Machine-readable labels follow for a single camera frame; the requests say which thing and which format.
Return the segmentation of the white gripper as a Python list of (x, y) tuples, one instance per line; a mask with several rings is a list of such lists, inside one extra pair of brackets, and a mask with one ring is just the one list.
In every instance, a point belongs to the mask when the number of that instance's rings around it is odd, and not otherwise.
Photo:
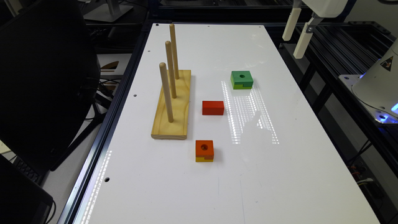
[(305, 23), (296, 48), (293, 52), (293, 56), (296, 59), (303, 58), (312, 38), (313, 32), (315, 31), (316, 26), (321, 23), (322, 18), (334, 18), (339, 16), (346, 7), (348, 0), (294, 0), (292, 10), (282, 35), (282, 39), (284, 41), (289, 41), (292, 37), (301, 13), (302, 2), (319, 17), (312, 17), (308, 22)]

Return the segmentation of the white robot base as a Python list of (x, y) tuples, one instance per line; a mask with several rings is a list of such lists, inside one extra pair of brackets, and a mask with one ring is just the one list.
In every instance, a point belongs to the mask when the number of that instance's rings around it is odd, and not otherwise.
[(397, 124), (397, 42), (364, 74), (339, 79), (375, 122)]

